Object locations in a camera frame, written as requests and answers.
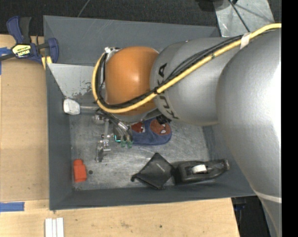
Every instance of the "plastic sheet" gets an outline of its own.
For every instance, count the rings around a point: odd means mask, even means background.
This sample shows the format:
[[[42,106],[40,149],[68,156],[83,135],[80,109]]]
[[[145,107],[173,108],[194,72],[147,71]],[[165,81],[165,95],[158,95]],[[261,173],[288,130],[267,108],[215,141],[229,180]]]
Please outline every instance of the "plastic sheet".
[[[242,35],[248,32],[247,28],[252,32],[275,22],[267,0],[238,0],[234,7],[229,0],[213,4],[223,37]]]

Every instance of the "white object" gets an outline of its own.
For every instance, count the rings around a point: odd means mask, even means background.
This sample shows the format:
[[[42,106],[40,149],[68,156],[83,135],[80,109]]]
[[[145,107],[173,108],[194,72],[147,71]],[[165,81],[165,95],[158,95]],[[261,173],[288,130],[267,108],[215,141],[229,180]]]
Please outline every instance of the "white object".
[[[194,166],[192,167],[192,172],[193,174],[206,173],[207,172],[206,165],[200,164],[200,165]]]
[[[63,218],[45,219],[44,237],[64,237]]]
[[[77,115],[81,112],[80,104],[70,98],[67,98],[63,102],[63,110],[70,115]]]

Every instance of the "black plastic piece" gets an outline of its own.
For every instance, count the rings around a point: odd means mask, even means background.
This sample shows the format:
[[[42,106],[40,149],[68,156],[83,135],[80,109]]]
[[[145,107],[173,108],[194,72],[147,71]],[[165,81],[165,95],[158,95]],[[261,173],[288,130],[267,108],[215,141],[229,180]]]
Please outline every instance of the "black plastic piece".
[[[193,173],[193,167],[205,165],[206,171],[202,173]],[[218,159],[211,161],[191,160],[180,163],[174,171],[176,184],[201,182],[215,178],[230,168],[227,159]]]
[[[164,189],[164,184],[172,177],[173,166],[159,153],[155,153],[139,173],[131,177],[158,190]]]
[[[167,118],[166,116],[162,115],[158,115],[156,117],[157,121],[159,122],[159,124],[165,124],[165,123],[170,123],[172,120]]]

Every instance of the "white plastic piece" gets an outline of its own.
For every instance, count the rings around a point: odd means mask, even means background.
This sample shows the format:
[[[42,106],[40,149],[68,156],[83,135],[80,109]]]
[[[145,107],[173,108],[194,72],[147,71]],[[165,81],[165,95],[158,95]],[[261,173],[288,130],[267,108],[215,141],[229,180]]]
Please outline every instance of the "white plastic piece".
[[[250,34],[251,33],[246,33],[242,36],[241,38],[241,45],[240,45],[240,49],[242,49],[243,47],[245,47],[247,44],[249,44],[250,42]]]
[[[200,165],[194,166],[192,167],[192,172],[193,174],[206,173],[207,172],[206,165],[200,164]]]
[[[70,115],[78,115],[81,112],[80,104],[70,98],[64,100],[63,110]]]
[[[52,219],[45,219],[45,222],[44,222],[44,237],[53,237]]]
[[[63,218],[56,219],[56,236],[64,237],[64,222]]]
[[[63,218],[45,219],[44,237],[64,237]]]

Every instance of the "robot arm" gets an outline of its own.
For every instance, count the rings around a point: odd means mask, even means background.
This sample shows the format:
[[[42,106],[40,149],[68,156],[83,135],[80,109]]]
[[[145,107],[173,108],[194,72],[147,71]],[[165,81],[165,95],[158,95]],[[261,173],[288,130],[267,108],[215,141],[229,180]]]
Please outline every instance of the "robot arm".
[[[106,62],[106,54],[98,60],[92,80],[99,107],[122,122],[138,122],[155,112],[199,126],[218,123],[278,236],[282,235],[280,28],[281,24],[272,24],[245,38],[175,43],[160,54],[144,47],[121,49],[111,57],[117,60]],[[251,43],[240,50],[246,40]],[[104,96],[96,84],[99,70],[108,84]]]

